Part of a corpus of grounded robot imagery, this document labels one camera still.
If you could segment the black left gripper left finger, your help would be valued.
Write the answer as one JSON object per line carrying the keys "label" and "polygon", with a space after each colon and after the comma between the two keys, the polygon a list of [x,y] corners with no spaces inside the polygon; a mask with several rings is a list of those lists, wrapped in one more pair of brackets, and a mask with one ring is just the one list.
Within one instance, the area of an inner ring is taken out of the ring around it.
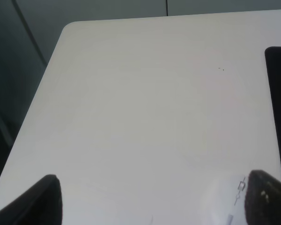
{"label": "black left gripper left finger", "polygon": [[63,203],[60,181],[48,174],[0,210],[0,225],[60,225]]}

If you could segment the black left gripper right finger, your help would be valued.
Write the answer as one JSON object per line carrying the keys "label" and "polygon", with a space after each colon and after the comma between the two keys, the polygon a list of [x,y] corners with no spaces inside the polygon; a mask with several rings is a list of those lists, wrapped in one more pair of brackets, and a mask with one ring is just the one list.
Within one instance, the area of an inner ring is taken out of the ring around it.
{"label": "black left gripper right finger", "polygon": [[249,225],[281,225],[281,182],[263,170],[252,170],[244,210]]}

